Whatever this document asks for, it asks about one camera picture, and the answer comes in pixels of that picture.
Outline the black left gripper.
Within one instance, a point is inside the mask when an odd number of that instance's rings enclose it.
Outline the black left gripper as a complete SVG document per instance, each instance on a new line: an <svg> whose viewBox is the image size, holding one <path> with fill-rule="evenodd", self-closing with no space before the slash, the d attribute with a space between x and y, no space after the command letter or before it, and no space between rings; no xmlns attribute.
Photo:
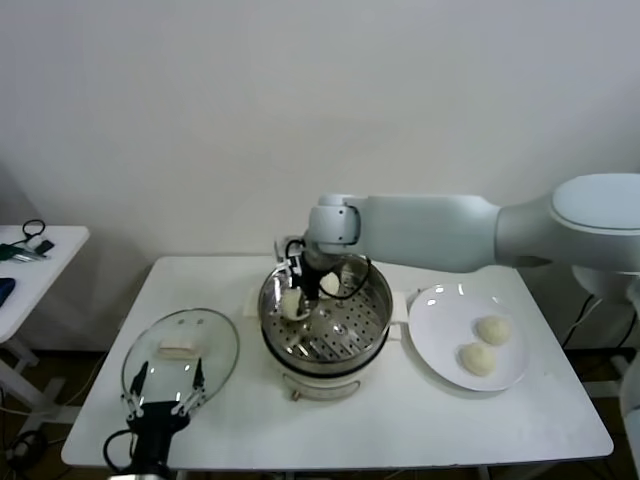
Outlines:
<svg viewBox="0 0 640 480"><path fill-rule="evenodd" d="M192 391L176 401L144 403L142 390L148 373L144 362L133 376L122 398L128 408L126 423L136 436L134 463L166 463L173 436L190 424L189 413L197 409L205 397L205 375L202 359L194 370Z"/></svg>

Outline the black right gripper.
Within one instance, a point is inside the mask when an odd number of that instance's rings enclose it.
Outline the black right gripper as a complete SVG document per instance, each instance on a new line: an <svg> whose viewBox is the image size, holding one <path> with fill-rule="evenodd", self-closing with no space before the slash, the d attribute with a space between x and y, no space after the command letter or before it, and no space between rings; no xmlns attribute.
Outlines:
<svg viewBox="0 0 640 480"><path fill-rule="evenodd" d="M300 296L298 288L289 288L284 291L284 297L287 299L297 299L298 302L298 319L305 320L314 311L314 301L318 301L320 297L320 283L324 277L324 272L313 268L302 254L300 256L301 273L299 275L299 286L304 293Z"/></svg>

